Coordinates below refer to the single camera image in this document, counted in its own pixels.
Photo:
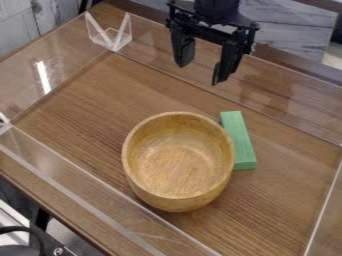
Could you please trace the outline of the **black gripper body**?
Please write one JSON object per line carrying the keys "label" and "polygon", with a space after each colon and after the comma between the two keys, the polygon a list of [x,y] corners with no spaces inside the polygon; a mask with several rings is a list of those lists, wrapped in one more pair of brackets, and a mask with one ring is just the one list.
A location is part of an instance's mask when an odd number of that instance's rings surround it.
{"label": "black gripper body", "polygon": [[241,14],[239,4],[241,0],[170,0],[167,27],[175,22],[190,35],[217,44],[231,40],[250,54],[261,27]]}

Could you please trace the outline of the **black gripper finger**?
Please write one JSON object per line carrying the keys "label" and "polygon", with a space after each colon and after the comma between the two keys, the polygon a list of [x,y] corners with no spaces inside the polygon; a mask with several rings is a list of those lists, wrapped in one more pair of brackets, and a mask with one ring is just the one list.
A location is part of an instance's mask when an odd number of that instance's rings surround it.
{"label": "black gripper finger", "polygon": [[177,65],[186,67],[195,57],[195,38],[193,32],[179,23],[171,23],[171,44]]}
{"label": "black gripper finger", "polygon": [[234,41],[222,45],[221,61],[215,64],[213,74],[213,85],[225,82],[229,76],[237,71],[243,56],[243,49]]}

